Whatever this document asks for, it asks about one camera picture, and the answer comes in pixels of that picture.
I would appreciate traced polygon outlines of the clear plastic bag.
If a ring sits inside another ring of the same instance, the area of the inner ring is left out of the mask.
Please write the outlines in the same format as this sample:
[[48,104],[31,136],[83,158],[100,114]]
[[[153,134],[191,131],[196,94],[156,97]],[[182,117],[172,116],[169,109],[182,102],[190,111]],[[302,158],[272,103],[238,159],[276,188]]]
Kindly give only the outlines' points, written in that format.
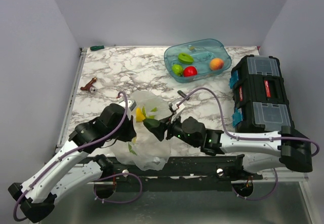
[[[170,115],[168,103],[152,92],[135,91],[131,99],[136,101],[136,108],[145,107],[147,119],[160,120]],[[171,156],[171,142],[159,141],[143,122],[136,122],[136,108],[132,115],[137,136],[130,142],[117,141],[111,150],[122,164],[136,165],[143,171],[162,170]]]

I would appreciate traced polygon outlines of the yellow fake fruit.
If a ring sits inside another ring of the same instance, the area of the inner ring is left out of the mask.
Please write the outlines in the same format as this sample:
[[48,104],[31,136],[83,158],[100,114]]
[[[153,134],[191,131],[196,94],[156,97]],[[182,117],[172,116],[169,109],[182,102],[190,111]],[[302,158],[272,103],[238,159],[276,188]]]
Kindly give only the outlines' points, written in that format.
[[136,122],[143,122],[146,119],[145,107],[136,108]]

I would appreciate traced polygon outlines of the green fake fruit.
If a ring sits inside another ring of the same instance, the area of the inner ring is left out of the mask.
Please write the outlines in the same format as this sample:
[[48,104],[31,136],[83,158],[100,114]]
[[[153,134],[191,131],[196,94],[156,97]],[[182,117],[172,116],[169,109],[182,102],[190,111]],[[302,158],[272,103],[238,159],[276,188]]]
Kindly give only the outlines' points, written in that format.
[[179,64],[174,64],[172,66],[172,72],[179,77],[183,75],[183,70],[184,70],[183,67]]

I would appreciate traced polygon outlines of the red fake fruit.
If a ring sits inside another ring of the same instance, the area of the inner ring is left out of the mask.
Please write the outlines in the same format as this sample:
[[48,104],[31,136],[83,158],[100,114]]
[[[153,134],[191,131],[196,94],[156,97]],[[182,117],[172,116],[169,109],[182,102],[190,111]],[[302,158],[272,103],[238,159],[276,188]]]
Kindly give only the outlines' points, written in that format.
[[198,74],[197,69],[194,66],[188,66],[183,70],[184,77],[192,77]]

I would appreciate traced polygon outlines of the green fake starfruit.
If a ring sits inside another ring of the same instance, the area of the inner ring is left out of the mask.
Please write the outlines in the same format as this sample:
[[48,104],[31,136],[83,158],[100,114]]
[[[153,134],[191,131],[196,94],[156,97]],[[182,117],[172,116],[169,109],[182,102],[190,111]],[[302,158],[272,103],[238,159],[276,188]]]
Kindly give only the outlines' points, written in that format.
[[193,57],[186,53],[180,53],[178,60],[183,64],[192,64],[194,62]]

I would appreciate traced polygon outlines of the dark green fake avocado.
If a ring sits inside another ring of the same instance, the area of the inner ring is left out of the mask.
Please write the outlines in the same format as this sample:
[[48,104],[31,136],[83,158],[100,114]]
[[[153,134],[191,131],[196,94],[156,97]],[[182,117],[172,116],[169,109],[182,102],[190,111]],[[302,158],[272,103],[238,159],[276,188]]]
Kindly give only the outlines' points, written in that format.
[[148,129],[148,130],[153,130],[157,129],[160,127],[160,121],[155,120],[155,119],[144,119],[143,120],[143,125]]

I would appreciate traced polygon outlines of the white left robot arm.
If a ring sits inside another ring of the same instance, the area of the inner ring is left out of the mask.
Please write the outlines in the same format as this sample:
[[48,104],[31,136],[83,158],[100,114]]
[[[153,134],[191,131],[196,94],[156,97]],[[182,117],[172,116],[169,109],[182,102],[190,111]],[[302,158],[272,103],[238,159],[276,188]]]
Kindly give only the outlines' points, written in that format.
[[74,188],[114,177],[116,167],[104,154],[93,157],[78,170],[73,168],[108,140],[128,142],[135,138],[131,115],[135,107],[133,100],[112,103],[100,116],[77,125],[66,143],[40,171],[23,183],[9,186],[8,191],[16,200],[14,208],[20,208],[26,219],[37,223]]

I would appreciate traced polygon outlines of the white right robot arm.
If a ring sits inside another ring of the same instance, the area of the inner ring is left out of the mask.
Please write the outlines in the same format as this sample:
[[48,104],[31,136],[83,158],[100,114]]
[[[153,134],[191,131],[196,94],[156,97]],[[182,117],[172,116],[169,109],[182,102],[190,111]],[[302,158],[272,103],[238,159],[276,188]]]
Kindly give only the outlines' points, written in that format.
[[290,126],[266,133],[232,133],[207,129],[193,117],[184,121],[146,119],[144,126],[159,140],[176,137],[209,156],[229,153],[255,153],[233,166],[233,174],[245,179],[251,173],[285,166],[296,172],[311,172],[310,139]]

